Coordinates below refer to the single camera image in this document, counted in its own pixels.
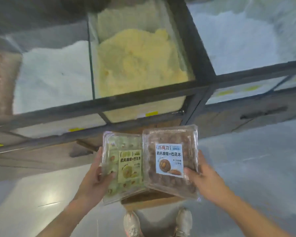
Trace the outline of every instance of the white label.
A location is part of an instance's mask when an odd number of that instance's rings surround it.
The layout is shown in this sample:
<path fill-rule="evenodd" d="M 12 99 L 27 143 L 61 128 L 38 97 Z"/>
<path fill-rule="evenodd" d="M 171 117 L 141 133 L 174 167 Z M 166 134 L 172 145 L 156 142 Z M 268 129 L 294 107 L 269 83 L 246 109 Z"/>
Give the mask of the white label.
<path fill-rule="evenodd" d="M 156 144 L 156 173 L 183 178 L 181 144 Z"/>

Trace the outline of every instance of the white sneaker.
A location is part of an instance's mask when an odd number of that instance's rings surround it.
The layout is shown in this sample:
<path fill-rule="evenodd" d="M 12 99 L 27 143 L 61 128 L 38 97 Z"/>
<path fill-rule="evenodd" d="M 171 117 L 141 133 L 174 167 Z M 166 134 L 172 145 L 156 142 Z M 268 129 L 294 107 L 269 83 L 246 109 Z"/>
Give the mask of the white sneaker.
<path fill-rule="evenodd" d="M 192 229 L 192 214 L 186 208 L 180 208 L 176 217 L 175 237 L 188 237 Z"/>
<path fill-rule="evenodd" d="M 134 211 L 124 215 L 124 230 L 128 237 L 144 237 L 140 230 L 140 222 Z"/>

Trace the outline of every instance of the white powder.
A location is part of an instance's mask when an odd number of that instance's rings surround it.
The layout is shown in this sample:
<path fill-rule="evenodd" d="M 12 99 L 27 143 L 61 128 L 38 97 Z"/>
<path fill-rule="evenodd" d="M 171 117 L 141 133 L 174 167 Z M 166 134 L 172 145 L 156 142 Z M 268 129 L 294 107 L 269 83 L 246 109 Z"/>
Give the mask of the white powder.
<path fill-rule="evenodd" d="M 281 63 L 273 26 L 232 11 L 216 16 L 189 5 L 217 75 Z"/>
<path fill-rule="evenodd" d="M 87 41 L 62 49 L 35 48 L 23 54 L 13 114 L 92 99 Z"/>

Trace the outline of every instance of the black metal frame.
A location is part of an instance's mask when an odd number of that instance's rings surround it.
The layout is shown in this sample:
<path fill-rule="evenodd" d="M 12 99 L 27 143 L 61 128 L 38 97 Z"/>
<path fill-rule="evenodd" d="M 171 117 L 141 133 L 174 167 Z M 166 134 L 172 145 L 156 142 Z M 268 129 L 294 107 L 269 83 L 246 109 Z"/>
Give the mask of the black metal frame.
<path fill-rule="evenodd" d="M 66 133 L 57 137 L 52 136 L 48 138 L 33 139 L 27 142 L 30 145 L 35 144 L 36 146 L 39 146 L 47 145 L 48 143 L 53 144 L 72 141 L 75 138 L 86 138 L 104 130 L 122 130 L 175 118 L 182 118 L 181 125 L 185 125 L 193 123 L 194 118 L 204 111 L 219 109 L 221 106 L 237 105 L 238 103 L 243 103 L 244 100 L 253 100 L 263 96 L 258 95 L 244 99 L 205 105 L 214 91 L 218 88 L 231 87 L 281 76 L 296 75 L 296 61 L 230 74 L 216 75 L 185 1 L 166 1 L 170 11 L 172 12 L 175 26 L 177 27 L 178 33 L 181 37 L 188 61 L 194 72 L 196 80 L 10 116 L 0 119 L 0 131 L 11 131 L 16 128 L 95 113 L 98 113 L 107 123 L 106 126 Z M 140 118 L 137 120 L 115 124 L 110 123 L 103 114 L 104 111 L 151 103 L 179 96 L 186 96 L 186 100 L 181 110 L 173 113 Z"/>

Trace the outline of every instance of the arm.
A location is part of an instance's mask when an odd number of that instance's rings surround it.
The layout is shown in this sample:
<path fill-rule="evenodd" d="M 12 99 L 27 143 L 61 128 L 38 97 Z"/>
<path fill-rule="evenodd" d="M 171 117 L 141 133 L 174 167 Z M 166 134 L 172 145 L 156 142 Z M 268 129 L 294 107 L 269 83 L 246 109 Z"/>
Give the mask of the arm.
<path fill-rule="evenodd" d="M 97 152 L 74 199 L 37 237 L 69 237 L 83 217 L 102 200 L 115 173 L 100 178 L 101 156 L 102 148 Z"/>
<path fill-rule="evenodd" d="M 201 151 L 198 153 L 198 162 L 202 174 L 198 175 L 184 168 L 185 175 L 206 199 L 229 214 L 246 237 L 290 237 L 287 232 L 236 196 L 217 172 L 206 164 Z"/>

